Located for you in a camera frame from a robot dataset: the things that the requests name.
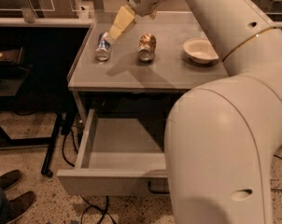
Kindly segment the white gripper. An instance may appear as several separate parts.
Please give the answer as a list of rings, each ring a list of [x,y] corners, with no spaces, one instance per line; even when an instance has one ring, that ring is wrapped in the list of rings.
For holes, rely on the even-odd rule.
[[[135,13],[141,17],[149,15],[155,20],[156,8],[162,0],[126,0],[126,6],[122,6],[113,21],[108,32],[109,37],[116,41],[134,21]]]

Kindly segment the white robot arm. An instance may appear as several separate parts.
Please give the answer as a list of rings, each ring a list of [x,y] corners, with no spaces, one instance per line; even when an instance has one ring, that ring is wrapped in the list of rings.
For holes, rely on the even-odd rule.
[[[228,76],[181,96],[164,151],[176,224],[272,224],[282,31],[251,0],[185,0]]]

